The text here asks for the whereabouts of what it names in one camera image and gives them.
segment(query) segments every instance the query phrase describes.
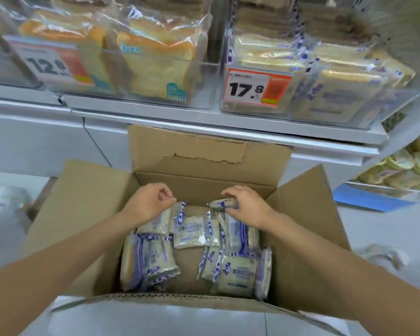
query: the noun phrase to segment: price tag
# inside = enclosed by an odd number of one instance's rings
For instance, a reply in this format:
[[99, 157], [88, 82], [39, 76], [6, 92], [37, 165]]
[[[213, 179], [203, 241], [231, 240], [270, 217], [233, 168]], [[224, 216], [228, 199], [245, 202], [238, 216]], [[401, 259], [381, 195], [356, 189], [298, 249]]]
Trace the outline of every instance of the price tag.
[[224, 101], [277, 107], [291, 76], [229, 68]]
[[41, 81], [95, 85], [83, 67], [76, 47], [25, 42], [25, 38], [6, 39]]

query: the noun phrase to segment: hand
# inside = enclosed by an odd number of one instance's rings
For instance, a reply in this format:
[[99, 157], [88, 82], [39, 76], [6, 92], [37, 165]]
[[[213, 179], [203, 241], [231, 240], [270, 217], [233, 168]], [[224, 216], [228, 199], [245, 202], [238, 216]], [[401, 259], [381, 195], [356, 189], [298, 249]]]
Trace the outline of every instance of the hand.
[[163, 183], [140, 187], [129, 199], [120, 214], [134, 230], [156, 219], [176, 203], [171, 190]]
[[247, 186], [235, 185], [221, 192], [223, 196], [235, 197], [238, 209], [226, 209], [233, 218], [242, 221], [248, 226], [266, 230], [274, 216], [279, 213], [274, 211], [257, 192]]

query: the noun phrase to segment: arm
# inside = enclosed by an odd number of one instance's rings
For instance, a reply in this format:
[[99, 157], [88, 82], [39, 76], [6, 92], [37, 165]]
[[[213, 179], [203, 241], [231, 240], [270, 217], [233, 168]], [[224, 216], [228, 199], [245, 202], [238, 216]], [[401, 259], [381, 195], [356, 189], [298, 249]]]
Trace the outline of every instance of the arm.
[[371, 335], [420, 335], [419, 289], [274, 211], [248, 187], [222, 195], [239, 202], [239, 209], [227, 209], [230, 215], [279, 238], [330, 283]]
[[164, 184], [138, 189], [124, 209], [0, 270], [0, 336], [17, 336], [95, 260], [176, 199]]

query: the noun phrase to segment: cardboard box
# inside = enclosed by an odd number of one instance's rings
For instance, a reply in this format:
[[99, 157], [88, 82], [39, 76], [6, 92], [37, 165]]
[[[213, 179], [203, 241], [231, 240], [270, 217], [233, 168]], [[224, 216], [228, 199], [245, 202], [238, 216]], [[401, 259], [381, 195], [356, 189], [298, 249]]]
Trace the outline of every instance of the cardboard box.
[[[308, 230], [342, 248], [350, 249], [322, 166], [277, 188], [291, 156], [291, 149], [287, 146], [137, 125], [129, 128], [129, 143], [133, 173], [77, 160], [67, 162], [30, 229], [25, 254], [108, 218], [124, 206], [139, 186], [150, 182], [166, 183], [178, 200], [196, 206], [205, 206], [219, 199], [223, 189], [244, 183], [256, 190], [275, 210], [288, 214]], [[201, 248], [175, 250], [181, 275], [175, 279], [174, 293], [179, 295], [120, 294], [108, 297], [223, 310], [285, 313], [284, 309], [290, 309], [352, 317], [330, 286], [282, 243], [266, 233], [262, 234], [262, 241], [274, 252], [269, 292], [271, 304], [207, 296], [209, 286], [196, 282]], [[122, 243], [90, 266], [66, 294], [91, 297], [119, 292]]]

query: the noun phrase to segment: forearm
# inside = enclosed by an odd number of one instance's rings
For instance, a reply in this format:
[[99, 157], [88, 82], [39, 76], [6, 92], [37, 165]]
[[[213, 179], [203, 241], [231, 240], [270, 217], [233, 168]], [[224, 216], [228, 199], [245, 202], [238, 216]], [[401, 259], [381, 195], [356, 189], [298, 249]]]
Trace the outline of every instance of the forearm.
[[420, 290], [284, 215], [269, 232], [314, 268], [373, 336], [420, 335]]
[[0, 336], [15, 336], [130, 231], [115, 215], [0, 270]]

